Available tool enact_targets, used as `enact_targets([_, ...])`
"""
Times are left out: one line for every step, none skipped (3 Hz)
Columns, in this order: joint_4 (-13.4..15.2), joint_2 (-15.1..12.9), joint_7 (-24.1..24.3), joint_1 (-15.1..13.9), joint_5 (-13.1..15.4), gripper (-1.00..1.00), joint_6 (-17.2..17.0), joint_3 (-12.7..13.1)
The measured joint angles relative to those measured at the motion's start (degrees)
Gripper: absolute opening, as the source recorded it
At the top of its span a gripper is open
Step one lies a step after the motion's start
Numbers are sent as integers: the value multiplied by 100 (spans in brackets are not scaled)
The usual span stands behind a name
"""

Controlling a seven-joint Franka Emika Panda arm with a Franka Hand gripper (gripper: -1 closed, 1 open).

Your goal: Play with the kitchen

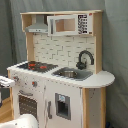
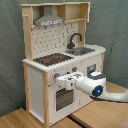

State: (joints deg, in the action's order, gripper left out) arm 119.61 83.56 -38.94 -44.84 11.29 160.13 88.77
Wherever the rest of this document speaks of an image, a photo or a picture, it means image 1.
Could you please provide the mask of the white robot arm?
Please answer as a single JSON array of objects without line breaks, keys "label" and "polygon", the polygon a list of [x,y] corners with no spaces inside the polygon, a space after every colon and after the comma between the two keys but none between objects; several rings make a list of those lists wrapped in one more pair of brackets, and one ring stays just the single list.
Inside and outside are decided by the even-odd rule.
[{"label": "white robot arm", "polygon": [[[14,85],[14,80],[0,75],[0,89],[11,88]],[[37,119],[32,114],[22,114],[18,118],[14,118],[11,121],[0,123],[0,128],[39,128],[39,126]]]}]

